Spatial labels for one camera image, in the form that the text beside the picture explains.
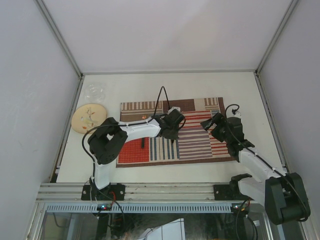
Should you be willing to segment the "dark handled fork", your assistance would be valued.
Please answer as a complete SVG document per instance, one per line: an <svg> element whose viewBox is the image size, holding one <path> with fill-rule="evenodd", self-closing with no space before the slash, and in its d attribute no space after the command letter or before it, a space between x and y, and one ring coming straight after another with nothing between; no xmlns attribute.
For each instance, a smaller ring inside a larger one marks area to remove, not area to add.
<svg viewBox="0 0 320 240"><path fill-rule="evenodd" d="M144 115L142 116L142 119L143 119L143 120L146 120L147 118L148 118L148 116L147 116L146 114L144 114ZM141 148L142 148L142 149L145 148L145 138L144 138L144 137L141 139Z"/></svg>

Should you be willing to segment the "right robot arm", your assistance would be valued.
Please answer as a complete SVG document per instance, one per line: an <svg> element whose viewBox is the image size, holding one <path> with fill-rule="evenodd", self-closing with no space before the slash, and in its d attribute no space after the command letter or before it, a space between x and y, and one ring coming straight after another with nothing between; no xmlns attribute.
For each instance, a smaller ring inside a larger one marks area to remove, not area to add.
<svg viewBox="0 0 320 240"><path fill-rule="evenodd" d="M234 199L247 196L255 200L275 225L308 220L311 209L301 176L274 167L263 159L255 145L245 139L241 118L216 113L201 122L201 126L216 140L224 142L229 155L251 172L248 176L234 177L237 182L229 187Z"/></svg>

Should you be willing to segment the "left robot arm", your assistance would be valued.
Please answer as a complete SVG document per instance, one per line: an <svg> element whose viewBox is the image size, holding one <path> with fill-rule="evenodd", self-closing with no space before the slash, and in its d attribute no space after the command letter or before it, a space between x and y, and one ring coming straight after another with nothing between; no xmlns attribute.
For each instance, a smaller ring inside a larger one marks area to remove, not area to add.
<svg viewBox="0 0 320 240"><path fill-rule="evenodd" d="M81 145L93 162L89 178L93 196L98 200L109 196L111 163L118 157L125 143L155 137L175 141L185 122L186 118L180 108L173 107L168 113L152 115L138 121L118 122L109 117L101 125L85 133Z"/></svg>

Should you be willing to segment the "patchwork striped placemat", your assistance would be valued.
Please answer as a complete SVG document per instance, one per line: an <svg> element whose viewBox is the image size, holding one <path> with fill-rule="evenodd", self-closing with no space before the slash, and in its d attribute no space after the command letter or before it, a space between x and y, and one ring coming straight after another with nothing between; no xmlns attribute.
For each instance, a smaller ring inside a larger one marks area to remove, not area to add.
<svg viewBox="0 0 320 240"><path fill-rule="evenodd" d="M168 113L169 107L178 107L184 119L172 132L175 140L163 136L132 140L123 146L116 160L116 167L147 167L198 163L229 162L225 142L215 139L204 130L201 122L216 113L225 113L222 97L206 97L181 100L123 102L120 105L120 120L131 122L145 120L153 114Z"/></svg>

